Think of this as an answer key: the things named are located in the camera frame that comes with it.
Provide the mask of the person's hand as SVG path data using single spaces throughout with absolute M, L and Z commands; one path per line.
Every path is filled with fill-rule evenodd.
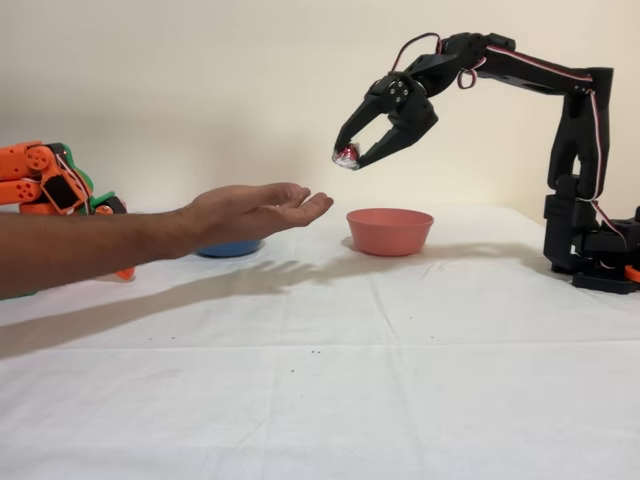
M 183 253 L 217 244 L 262 240 L 307 227 L 333 205 L 324 193 L 313 194 L 293 183 L 234 185 L 210 190 L 179 210 Z

